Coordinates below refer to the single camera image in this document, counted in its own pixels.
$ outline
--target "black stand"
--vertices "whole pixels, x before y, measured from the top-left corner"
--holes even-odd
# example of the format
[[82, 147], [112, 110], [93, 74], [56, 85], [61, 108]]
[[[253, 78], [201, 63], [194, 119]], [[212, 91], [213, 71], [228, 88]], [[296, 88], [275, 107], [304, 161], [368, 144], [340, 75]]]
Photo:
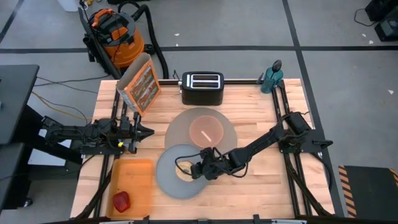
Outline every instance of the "black stand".
[[27, 198], [30, 187], [27, 178], [30, 167], [27, 162], [31, 152], [32, 148], [25, 147], [23, 143], [0, 146], [0, 211], [26, 207], [32, 203]]
[[38, 112], [33, 110], [30, 106], [26, 105], [17, 125], [13, 142], [23, 142], [27, 147], [38, 149], [52, 156], [65, 159], [76, 164], [81, 164], [82, 158], [79, 152], [59, 144], [50, 146], [42, 136], [39, 136], [39, 131], [43, 127], [43, 119], [43, 116], [38, 114]]

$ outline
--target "red object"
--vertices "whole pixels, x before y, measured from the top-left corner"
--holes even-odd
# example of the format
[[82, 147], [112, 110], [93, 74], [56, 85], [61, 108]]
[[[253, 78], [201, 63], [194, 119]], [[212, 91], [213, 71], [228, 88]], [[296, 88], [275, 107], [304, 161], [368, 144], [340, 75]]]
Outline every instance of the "red object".
[[120, 213], [126, 211], [130, 207], [129, 194], [127, 192], [119, 192], [113, 195], [113, 206]]

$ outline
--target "teal bottle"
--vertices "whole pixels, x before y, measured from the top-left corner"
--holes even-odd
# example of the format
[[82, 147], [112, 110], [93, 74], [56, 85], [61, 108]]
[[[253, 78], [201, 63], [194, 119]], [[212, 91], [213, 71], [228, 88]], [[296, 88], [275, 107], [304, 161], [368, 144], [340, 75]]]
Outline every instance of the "teal bottle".
[[282, 68], [282, 61], [277, 60], [272, 67], [267, 69], [264, 82], [261, 85], [261, 91], [263, 93], [270, 93], [275, 88], [276, 84], [284, 77], [284, 73], [280, 68]]

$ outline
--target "orange and black striped tape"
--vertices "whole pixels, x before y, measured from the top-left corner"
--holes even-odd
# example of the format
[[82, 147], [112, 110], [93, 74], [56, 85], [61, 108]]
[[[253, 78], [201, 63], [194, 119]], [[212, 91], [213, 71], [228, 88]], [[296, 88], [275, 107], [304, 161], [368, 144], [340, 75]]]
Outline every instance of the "orange and black striped tape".
[[343, 193], [346, 200], [348, 217], [356, 218], [353, 194], [351, 193], [351, 187], [349, 186], [347, 171], [344, 166], [338, 166], [338, 173], [340, 175], [341, 185], [343, 186]]
[[392, 175], [394, 176], [394, 179], [396, 180], [396, 185], [398, 187], [398, 173], [394, 169], [390, 169], [390, 171], [392, 172]]

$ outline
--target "yellow cable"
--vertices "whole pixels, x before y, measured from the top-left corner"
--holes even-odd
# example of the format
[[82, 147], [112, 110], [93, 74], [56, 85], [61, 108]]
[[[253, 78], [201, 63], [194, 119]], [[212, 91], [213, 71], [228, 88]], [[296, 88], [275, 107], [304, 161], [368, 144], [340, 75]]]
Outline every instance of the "yellow cable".
[[41, 96], [39, 96], [39, 94], [35, 93], [35, 91], [32, 91], [32, 93], [33, 93], [35, 96], [37, 96], [38, 99], [39, 99], [41, 102], [43, 102], [46, 106], [48, 106], [50, 109], [53, 109], [53, 110], [58, 111], [58, 112], [60, 112], [60, 113], [67, 114], [67, 115], [72, 116], [72, 117], [74, 117], [74, 118], [86, 119], [86, 118], [83, 118], [83, 117], [81, 117], [81, 116], [77, 116], [77, 115], [71, 114], [71, 113], [69, 113], [69, 112], [60, 110], [60, 109], [58, 109], [58, 108], [54, 108], [54, 107], [50, 106], [46, 101], [44, 101], [43, 98], [42, 98]]

